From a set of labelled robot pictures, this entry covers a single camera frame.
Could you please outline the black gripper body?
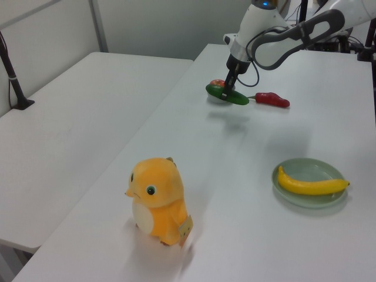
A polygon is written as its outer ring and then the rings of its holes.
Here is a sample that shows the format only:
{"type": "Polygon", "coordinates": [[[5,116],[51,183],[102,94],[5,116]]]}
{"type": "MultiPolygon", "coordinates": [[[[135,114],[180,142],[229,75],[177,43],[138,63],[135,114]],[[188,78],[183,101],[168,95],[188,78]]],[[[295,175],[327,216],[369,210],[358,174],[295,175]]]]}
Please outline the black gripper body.
{"type": "Polygon", "coordinates": [[[231,73],[244,74],[247,72],[250,62],[243,62],[235,58],[232,54],[229,55],[229,58],[226,62],[226,66],[231,73]]]}

